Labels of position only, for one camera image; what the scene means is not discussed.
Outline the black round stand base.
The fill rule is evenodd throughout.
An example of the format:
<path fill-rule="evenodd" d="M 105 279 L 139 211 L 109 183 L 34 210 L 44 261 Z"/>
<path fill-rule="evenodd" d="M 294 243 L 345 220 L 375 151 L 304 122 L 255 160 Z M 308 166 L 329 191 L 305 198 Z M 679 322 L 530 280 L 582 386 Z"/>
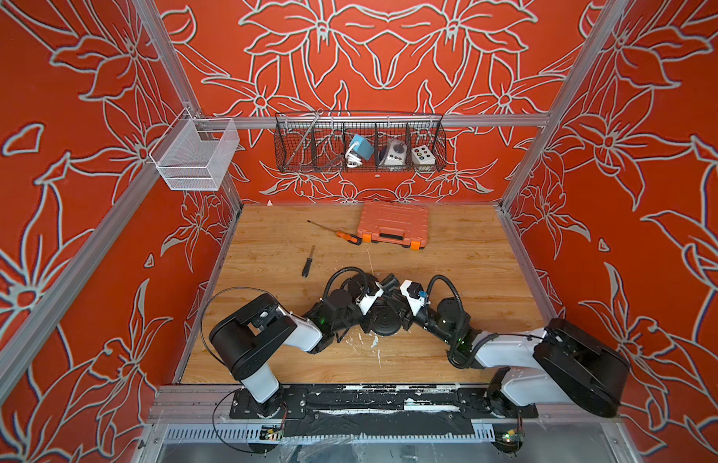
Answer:
<path fill-rule="evenodd" d="M 369 329 L 380 337 L 391 337 L 403 328 L 403 313 L 400 309 L 380 305 L 370 309 Z"/>

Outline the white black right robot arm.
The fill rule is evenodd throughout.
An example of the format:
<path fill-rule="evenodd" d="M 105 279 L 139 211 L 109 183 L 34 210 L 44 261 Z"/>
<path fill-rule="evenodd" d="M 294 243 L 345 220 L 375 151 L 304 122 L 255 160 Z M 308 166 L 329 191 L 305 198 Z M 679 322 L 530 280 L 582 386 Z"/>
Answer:
<path fill-rule="evenodd" d="M 527 332 L 484 331 L 472 326 L 454 286 L 436 307 L 417 282 L 389 278 L 380 287 L 403 327 L 415 323 L 447 345 L 453 367 L 495 370 L 486 399 L 496 414 L 571 402 L 601 418 L 617 416 L 630 363 L 577 325 L 553 318 Z"/>

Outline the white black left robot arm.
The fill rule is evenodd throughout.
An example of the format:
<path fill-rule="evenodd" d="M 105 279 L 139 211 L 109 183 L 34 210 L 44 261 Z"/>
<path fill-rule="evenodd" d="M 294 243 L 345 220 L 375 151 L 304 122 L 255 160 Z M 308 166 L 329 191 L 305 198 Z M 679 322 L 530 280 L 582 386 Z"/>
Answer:
<path fill-rule="evenodd" d="M 399 331 L 399 315 L 390 304 L 398 279 L 378 280 L 358 267 L 345 267 L 329 278 L 320 300 L 303 316 L 288 311 L 263 292 L 220 320 L 208 335 L 219 362 L 260 406 L 278 405 L 282 386 L 268 361 L 284 345 L 316 355 L 355 327 L 380 336 Z"/>

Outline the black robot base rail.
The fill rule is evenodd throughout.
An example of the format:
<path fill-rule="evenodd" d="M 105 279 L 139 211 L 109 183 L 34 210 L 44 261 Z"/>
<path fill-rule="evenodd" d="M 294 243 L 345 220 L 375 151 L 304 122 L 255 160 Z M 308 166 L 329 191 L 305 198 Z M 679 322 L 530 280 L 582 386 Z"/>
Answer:
<path fill-rule="evenodd" d="M 278 420 L 306 434 L 460 433 L 473 424 L 517 426 L 537 417 L 534 405 L 515 405 L 497 387 L 453 384 L 285 385 L 278 405 L 268 408 L 239 390 L 229 411 L 232 420 Z"/>

